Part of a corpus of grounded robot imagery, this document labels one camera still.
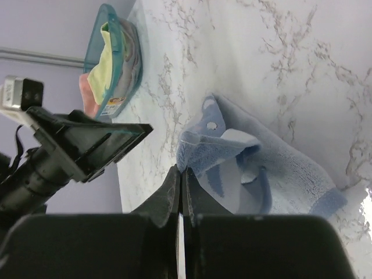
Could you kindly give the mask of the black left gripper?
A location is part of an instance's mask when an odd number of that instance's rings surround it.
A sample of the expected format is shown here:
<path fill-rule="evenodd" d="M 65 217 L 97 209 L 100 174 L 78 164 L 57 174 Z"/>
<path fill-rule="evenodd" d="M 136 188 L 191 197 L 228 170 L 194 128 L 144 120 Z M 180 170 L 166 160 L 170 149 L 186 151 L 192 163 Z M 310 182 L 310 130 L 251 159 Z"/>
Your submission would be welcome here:
<path fill-rule="evenodd" d="M 15 114 L 34 131 L 40 146 L 25 151 L 16 136 L 17 156 L 1 154 L 3 227 L 39 211 L 71 180 L 96 179 L 153 131 L 150 124 L 100 122 L 80 110 L 64 115 L 32 106 Z"/>

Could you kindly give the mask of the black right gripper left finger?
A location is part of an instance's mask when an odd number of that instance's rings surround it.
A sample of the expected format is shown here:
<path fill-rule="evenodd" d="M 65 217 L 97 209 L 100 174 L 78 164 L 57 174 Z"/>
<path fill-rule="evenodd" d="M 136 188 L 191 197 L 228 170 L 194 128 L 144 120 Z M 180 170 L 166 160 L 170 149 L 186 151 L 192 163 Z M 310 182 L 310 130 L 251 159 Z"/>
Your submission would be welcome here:
<path fill-rule="evenodd" d="M 1 245 L 2 278 L 177 278 L 180 172 L 131 213 L 30 215 Z"/>

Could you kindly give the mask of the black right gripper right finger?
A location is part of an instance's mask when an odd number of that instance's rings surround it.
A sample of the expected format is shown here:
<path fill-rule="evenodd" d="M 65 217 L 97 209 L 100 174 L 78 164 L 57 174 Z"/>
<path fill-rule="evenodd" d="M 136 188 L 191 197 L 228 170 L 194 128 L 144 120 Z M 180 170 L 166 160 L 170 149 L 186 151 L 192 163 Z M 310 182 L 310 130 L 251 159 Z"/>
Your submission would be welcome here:
<path fill-rule="evenodd" d="M 182 174 L 187 278 L 354 278 L 341 240 L 324 218 L 233 215 Z"/>

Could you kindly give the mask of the pink towel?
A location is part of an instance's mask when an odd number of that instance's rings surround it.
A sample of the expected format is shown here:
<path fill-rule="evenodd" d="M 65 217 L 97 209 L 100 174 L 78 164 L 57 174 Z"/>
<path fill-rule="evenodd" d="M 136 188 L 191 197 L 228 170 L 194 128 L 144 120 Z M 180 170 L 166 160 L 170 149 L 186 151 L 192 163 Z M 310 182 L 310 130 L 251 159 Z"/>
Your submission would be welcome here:
<path fill-rule="evenodd" d="M 79 77 L 79 88 L 83 99 L 84 113 L 94 118 L 98 112 L 99 105 L 95 102 L 93 92 L 87 80 L 88 75 L 88 73 L 84 73 Z"/>

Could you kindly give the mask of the blue towel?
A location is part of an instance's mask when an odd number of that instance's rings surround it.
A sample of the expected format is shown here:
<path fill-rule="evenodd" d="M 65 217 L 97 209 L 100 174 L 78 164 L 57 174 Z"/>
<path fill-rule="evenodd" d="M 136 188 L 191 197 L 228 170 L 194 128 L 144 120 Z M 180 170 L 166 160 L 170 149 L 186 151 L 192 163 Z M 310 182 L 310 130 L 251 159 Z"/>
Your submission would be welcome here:
<path fill-rule="evenodd" d="M 179 136 L 176 161 L 234 214 L 327 219 L 347 203 L 319 164 L 223 96 L 205 98 Z"/>

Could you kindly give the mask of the yellow green towel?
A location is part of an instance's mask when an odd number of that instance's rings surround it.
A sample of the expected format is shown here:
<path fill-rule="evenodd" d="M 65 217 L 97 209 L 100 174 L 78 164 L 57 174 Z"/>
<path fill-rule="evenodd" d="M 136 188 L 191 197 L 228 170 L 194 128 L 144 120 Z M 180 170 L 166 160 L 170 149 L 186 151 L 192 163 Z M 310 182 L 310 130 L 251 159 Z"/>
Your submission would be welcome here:
<path fill-rule="evenodd" d="M 102 104 L 105 92 L 110 87 L 112 81 L 113 48 L 108 22 L 101 26 L 101 36 L 104 41 L 104 47 L 99 58 L 99 63 L 90 71 L 87 77 L 95 102 L 98 105 Z"/>

